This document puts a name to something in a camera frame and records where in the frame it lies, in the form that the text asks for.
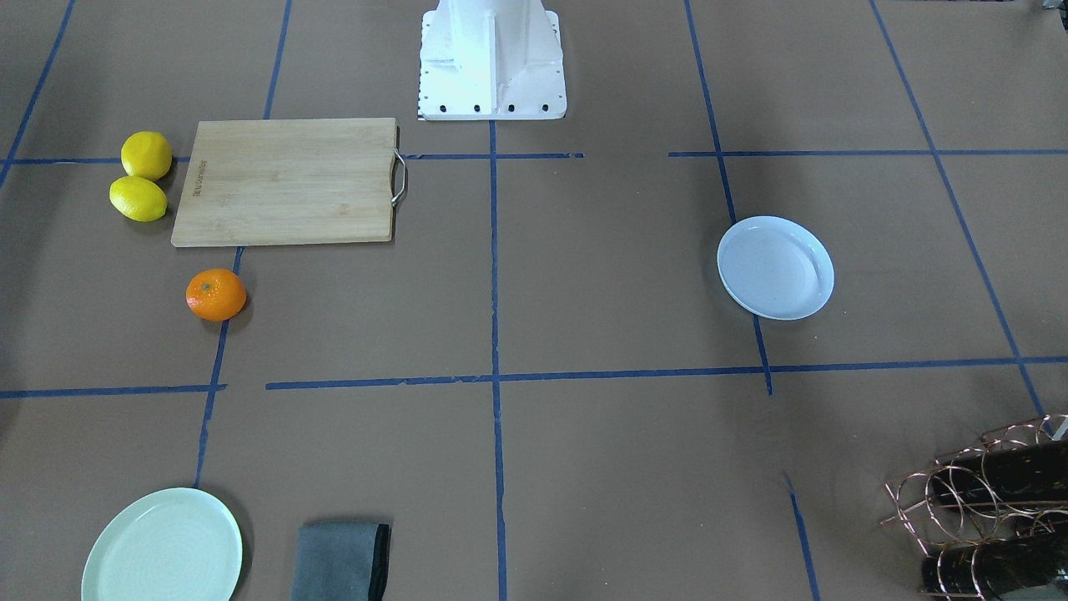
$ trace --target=light blue plate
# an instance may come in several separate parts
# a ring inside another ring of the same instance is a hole
[[[152,493],[104,528],[81,576],[82,601],[226,601],[241,570],[230,510],[195,489]]]
[[[822,242],[782,217],[750,217],[732,225],[716,262],[727,292],[761,318],[807,318],[834,289],[834,265]]]

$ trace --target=gray cloth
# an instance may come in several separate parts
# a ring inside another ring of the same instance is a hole
[[[381,601],[390,527],[366,522],[301,526],[290,601]]]

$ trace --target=round plate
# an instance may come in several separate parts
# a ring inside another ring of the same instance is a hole
[[[195,489],[152,493],[104,528],[81,576],[82,601],[226,601],[241,534],[219,500]]]
[[[807,318],[834,289],[827,249],[808,230],[782,217],[738,221],[723,234],[716,260],[731,296],[761,318]]]

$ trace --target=bottle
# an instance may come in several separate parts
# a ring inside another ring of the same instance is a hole
[[[964,505],[992,507],[991,491],[1018,509],[1068,505],[1068,441],[955,459],[947,465],[969,471],[943,470],[931,480],[931,501],[948,509],[957,507],[953,491]]]
[[[924,559],[926,592],[978,592],[985,599],[1005,601],[1068,599],[1068,534],[1064,532],[947,549],[941,553],[941,563],[940,570],[939,556]]]

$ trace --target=wooden cutting board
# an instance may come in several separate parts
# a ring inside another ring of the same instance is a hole
[[[202,121],[171,243],[382,241],[395,118]]]

